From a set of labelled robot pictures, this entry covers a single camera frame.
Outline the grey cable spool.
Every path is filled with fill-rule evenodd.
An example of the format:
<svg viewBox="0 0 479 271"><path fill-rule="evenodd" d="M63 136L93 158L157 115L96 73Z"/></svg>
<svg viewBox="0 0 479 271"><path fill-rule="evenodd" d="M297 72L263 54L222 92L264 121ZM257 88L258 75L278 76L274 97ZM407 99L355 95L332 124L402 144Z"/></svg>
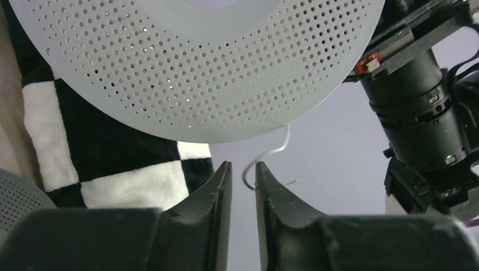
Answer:
<svg viewBox="0 0 479 271"><path fill-rule="evenodd" d="M111 118L228 143L298 120L344 82L384 1L11 1L49 66Z"/></svg>

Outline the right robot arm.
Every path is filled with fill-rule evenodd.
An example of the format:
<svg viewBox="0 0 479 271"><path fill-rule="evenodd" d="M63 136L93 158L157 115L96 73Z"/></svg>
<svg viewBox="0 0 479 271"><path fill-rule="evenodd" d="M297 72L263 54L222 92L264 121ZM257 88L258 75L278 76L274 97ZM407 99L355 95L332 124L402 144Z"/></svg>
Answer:
<svg viewBox="0 0 479 271"><path fill-rule="evenodd" d="M347 82L360 82L389 140L388 214L478 218L478 55L441 68L433 46L478 31L477 1L386 1Z"/></svg>

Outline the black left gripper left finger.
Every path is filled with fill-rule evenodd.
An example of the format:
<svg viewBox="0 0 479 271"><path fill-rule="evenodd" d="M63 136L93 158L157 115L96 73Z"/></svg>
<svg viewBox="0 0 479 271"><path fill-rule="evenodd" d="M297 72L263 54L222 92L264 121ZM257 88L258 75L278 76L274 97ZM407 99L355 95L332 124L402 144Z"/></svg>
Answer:
<svg viewBox="0 0 479 271"><path fill-rule="evenodd" d="M172 208L42 209L1 247L2 270L226 270L232 165Z"/></svg>

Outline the black cable spool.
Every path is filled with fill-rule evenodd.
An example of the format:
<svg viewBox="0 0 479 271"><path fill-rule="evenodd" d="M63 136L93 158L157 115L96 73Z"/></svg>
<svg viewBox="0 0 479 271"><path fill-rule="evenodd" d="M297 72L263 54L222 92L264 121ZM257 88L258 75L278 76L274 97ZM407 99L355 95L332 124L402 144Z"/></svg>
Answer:
<svg viewBox="0 0 479 271"><path fill-rule="evenodd" d="M1 244L30 213L55 208L53 201L27 179L1 169Z"/></svg>

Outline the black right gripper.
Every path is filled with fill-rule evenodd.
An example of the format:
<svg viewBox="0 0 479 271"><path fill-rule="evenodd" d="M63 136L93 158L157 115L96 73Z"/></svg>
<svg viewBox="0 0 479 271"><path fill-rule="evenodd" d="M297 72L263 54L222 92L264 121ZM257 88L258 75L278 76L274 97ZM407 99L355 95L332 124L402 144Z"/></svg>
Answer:
<svg viewBox="0 0 479 271"><path fill-rule="evenodd" d="M389 75L463 26L478 1L385 1L373 37L345 82Z"/></svg>

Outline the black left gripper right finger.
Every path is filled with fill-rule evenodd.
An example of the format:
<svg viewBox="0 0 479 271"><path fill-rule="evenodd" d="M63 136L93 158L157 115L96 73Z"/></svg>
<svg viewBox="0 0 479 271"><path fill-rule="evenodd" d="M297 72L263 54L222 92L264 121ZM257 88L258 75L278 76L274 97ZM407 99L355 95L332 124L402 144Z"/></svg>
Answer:
<svg viewBox="0 0 479 271"><path fill-rule="evenodd" d="M442 215L336 215L255 166L262 270L477 270L478 244Z"/></svg>

